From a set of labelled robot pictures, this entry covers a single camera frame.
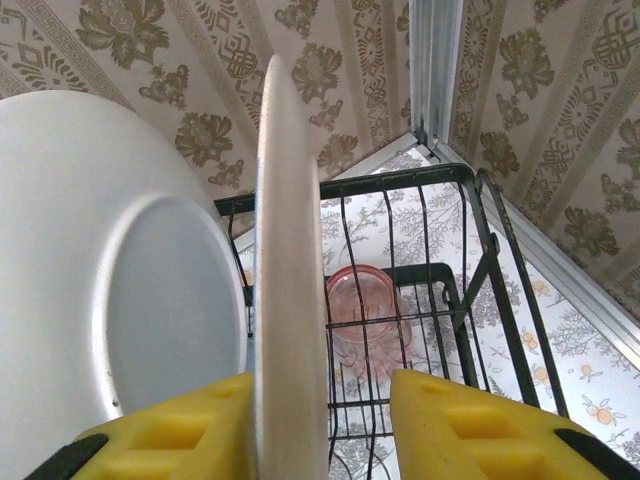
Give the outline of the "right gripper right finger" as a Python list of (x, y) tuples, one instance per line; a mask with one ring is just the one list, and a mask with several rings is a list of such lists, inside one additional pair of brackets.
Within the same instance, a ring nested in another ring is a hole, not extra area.
[(573, 421), (416, 370), (391, 380), (401, 480), (640, 480)]

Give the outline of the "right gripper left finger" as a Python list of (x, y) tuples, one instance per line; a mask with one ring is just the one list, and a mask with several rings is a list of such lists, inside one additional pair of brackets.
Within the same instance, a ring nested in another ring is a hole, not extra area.
[(253, 406), (234, 375), (87, 430), (24, 480), (256, 480)]

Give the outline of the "orange sunburst ceramic plate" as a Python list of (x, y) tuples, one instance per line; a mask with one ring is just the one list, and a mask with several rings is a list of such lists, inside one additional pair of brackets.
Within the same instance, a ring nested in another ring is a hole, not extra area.
[(0, 100), (0, 480), (246, 356), (230, 240), (177, 149), (91, 94)]

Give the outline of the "black wire dish rack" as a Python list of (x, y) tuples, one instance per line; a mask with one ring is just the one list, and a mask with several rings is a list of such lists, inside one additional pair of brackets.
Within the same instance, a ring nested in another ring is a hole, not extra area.
[[(492, 393), (484, 330), (499, 330), (519, 398), (538, 406), (540, 399), (519, 341), (515, 310), (527, 308), (541, 342), (546, 367), (555, 362), (533, 285), (498, 188), (485, 171), (461, 164), (431, 165), (324, 182), (320, 198), (330, 207), (329, 236), (342, 244), (334, 259), (362, 291), (372, 264), (391, 280), (391, 309), (376, 313), (363, 295), (345, 324), (335, 307), (328, 310), (327, 347), (333, 374), (346, 370), (336, 341), (358, 334), (363, 356), (356, 363), (355, 394), (336, 378), (329, 381), (330, 466), (347, 471), (339, 451), (352, 442), (366, 449), (365, 471), (382, 463), (377, 446), (391, 434), (387, 355), (400, 364)], [(364, 250), (380, 228), (383, 255)]]

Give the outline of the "floral patterned tablecloth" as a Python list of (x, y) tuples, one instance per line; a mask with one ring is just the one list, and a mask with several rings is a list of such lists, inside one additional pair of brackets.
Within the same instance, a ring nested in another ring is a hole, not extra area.
[[(389, 159), (366, 175), (431, 165), (450, 164), (414, 148)], [(324, 272), (328, 282), (335, 272), (342, 269), (334, 259), (342, 244), (329, 236), (330, 207), (322, 200), (320, 213)], [(373, 240), (364, 250), (373, 260), (378, 260), (383, 255), (385, 240), (379, 227), (373, 228), (373, 235)], [(538, 406), (568, 416), (640, 470), (640, 370), (608, 342), (550, 280), (536, 271), (532, 263), (526, 262), (526, 267), (555, 362), (553, 367), (543, 364), (541, 342), (535, 334), (529, 311), (517, 307), (519, 341), (534, 378), (540, 399)], [(484, 330), (483, 346), (488, 351), (490, 378), (497, 387), (491, 394), (523, 402), (516, 390), (509, 353), (501, 343), (497, 328)], [(336, 378), (345, 385), (349, 394), (357, 391), (353, 376), (348, 369), (335, 375), (329, 365), (328, 383), (331, 378)], [(391, 420), (390, 403), (384, 408), (384, 413)], [(372, 472), (366, 472), (365, 447), (360, 442), (349, 443), (339, 451), (348, 464), (348, 470), (332, 469), (329, 460), (328, 480), (399, 480), (392, 420), (391, 434), (379, 441), (377, 451), (381, 465)]]

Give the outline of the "pink translucent cup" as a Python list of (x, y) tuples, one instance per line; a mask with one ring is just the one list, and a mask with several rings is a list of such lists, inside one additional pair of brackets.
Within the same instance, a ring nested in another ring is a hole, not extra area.
[(391, 277), (371, 265), (335, 272), (327, 282), (336, 359), (356, 378), (387, 382), (412, 359), (412, 325)]

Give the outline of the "aluminium table edge rail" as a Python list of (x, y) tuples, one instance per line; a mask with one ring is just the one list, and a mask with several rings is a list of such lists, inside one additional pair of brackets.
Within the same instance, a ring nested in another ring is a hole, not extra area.
[(502, 199), (484, 171), (477, 171), (477, 193), (490, 202), (492, 221), (509, 240), (527, 298), (536, 300), (526, 262), (550, 280), (592, 326), (640, 370), (640, 325), (513, 205)]

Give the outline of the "aluminium frame post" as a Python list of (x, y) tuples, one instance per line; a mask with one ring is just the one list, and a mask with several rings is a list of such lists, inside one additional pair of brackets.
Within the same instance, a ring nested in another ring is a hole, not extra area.
[(430, 150), (449, 135), (464, 0), (409, 0), (411, 131)]

